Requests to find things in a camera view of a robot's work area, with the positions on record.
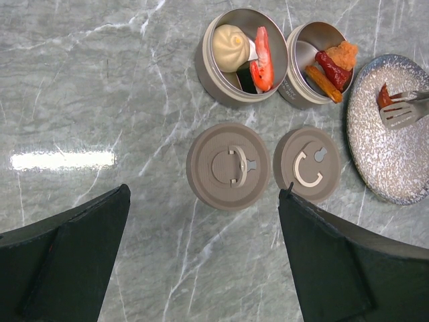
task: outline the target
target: open tin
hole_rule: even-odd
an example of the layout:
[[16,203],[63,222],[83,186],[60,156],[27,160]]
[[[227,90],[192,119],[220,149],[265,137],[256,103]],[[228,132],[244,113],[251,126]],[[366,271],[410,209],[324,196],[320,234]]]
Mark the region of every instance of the open tin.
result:
[[[266,28],[274,66],[274,84],[269,91],[261,94],[242,91],[234,74],[219,70],[213,56],[212,39],[216,28],[225,24],[237,26],[252,41],[258,27]],[[195,65],[200,82],[212,97],[223,105],[239,107],[263,101],[277,91],[288,71],[288,48],[279,27],[268,16],[252,9],[234,9],[218,16],[208,26],[196,49]]]
[[[288,74],[279,87],[280,95],[289,103],[300,109],[332,103],[316,85],[307,79],[305,67],[313,65],[316,53],[338,46],[346,38],[333,26],[326,22],[310,22],[301,25],[289,35],[288,44]],[[345,85],[346,93],[353,80],[355,69]]]

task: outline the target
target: fried food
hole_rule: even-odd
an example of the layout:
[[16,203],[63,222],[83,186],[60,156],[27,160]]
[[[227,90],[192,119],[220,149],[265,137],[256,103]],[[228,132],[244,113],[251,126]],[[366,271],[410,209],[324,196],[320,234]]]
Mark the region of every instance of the fried food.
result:
[[356,55],[358,50],[357,45],[352,45],[349,42],[344,41],[338,47],[329,48],[326,53],[337,66],[350,71],[356,65]]
[[335,88],[335,86],[327,79],[327,77],[315,66],[306,67],[307,75],[328,95],[334,103],[343,101],[343,95]]
[[318,52],[315,58],[323,68],[328,80],[330,80],[336,89],[343,91],[345,83],[351,77],[351,72],[337,66],[325,51]]
[[[378,94],[377,103],[378,103],[379,109],[383,109],[384,107],[398,103],[398,102],[393,102],[391,100],[391,98],[394,96],[389,96],[389,91],[387,90],[387,85],[386,85],[386,83],[384,83],[384,85],[381,87],[380,93]],[[385,112],[391,112],[391,111],[397,111],[397,110],[398,109],[386,109]]]

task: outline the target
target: gray ceramic plate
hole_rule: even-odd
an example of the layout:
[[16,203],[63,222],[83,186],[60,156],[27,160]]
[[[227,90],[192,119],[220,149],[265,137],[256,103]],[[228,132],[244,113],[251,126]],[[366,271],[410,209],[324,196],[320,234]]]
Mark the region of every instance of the gray ceramic plate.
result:
[[412,60],[377,57],[359,73],[347,109],[347,136],[357,170],[382,199],[411,205],[429,193],[429,117],[396,131],[386,129],[377,96],[384,83],[390,95],[429,89],[429,76]]

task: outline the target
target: dumpling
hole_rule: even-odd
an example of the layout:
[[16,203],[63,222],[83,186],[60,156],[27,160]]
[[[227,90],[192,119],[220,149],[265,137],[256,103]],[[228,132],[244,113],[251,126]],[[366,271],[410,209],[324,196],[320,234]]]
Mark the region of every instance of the dumpling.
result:
[[235,25],[221,25],[213,33],[212,51],[222,72],[236,72],[249,59],[249,38]]

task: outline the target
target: lid with handle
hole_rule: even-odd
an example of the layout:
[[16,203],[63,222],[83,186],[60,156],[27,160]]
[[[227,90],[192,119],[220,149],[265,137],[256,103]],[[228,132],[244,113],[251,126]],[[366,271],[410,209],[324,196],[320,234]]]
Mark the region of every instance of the lid with handle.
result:
[[227,211],[254,204],[267,188],[270,172],[262,139],[238,123],[218,124],[202,132],[186,160],[195,195],[207,205]]
[[275,148],[274,178],[281,189],[312,203],[327,199],[337,188],[341,159],[332,138],[321,129],[304,127],[287,133]]

